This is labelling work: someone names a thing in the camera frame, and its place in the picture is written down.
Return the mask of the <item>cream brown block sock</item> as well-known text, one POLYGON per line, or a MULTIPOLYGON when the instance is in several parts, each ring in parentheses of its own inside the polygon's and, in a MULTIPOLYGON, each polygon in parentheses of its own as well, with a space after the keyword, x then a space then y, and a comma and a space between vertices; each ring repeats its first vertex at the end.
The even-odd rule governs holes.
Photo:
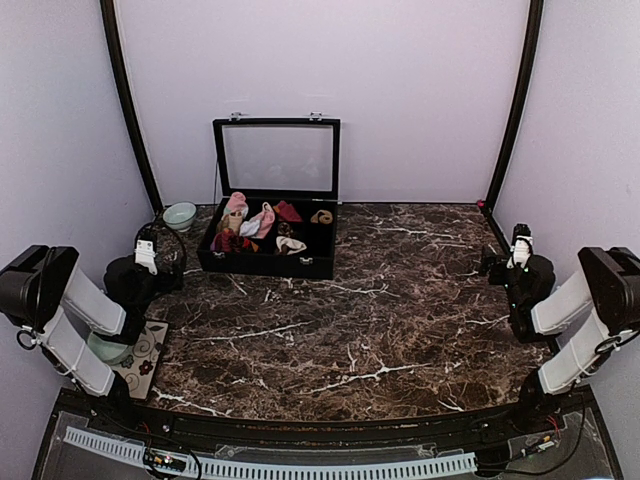
POLYGON ((276 237, 276 250, 275 254, 280 256, 291 256, 299 254, 307 249, 304 242, 295 238, 286 236, 276 237))

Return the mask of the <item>tan ribbed sock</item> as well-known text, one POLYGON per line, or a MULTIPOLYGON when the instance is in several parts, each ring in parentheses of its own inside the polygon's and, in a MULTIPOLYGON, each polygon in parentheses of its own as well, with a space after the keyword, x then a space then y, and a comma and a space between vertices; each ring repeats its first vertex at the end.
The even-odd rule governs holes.
POLYGON ((312 215, 310 222, 313 224, 323 224, 330 225, 334 221, 334 216, 331 211, 328 210, 318 210, 315 214, 312 215))

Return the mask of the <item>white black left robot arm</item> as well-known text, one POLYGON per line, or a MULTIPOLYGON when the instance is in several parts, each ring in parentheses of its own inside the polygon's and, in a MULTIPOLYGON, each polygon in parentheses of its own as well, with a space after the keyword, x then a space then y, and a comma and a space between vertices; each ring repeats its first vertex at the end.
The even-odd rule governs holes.
POLYGON ((101 417, 120 436, 141 427, 140 412, 130 406, 130 387, 107 363, 103 345, 129 347, 146 326, 145 314, 156 299, 181 288, 184 261, 170 270, 137 254, 112 261, 98 287, 81 269, 70 246, 33 245, 1 271, 1 312, 19 331, 25 350, 40 348, 65 377, 91 396, 109 399, 101 417))

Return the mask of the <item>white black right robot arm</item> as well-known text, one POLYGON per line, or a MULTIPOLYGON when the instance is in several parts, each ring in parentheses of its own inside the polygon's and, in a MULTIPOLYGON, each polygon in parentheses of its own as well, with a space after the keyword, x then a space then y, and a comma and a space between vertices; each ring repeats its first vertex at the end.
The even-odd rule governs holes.
POLYGON ((518 238, 509 254, 490 247, 481 254, 479 272, 505 289, 508 323, 519 342, 554 340, 580 325, 524 380, 508 416, 521 434, 534 432, 561 398, 639 335, 638 257, 624 247, 584 247, 578 258, 579 269, 557 285, 552 262, 533 253, 527 237, 518 238))

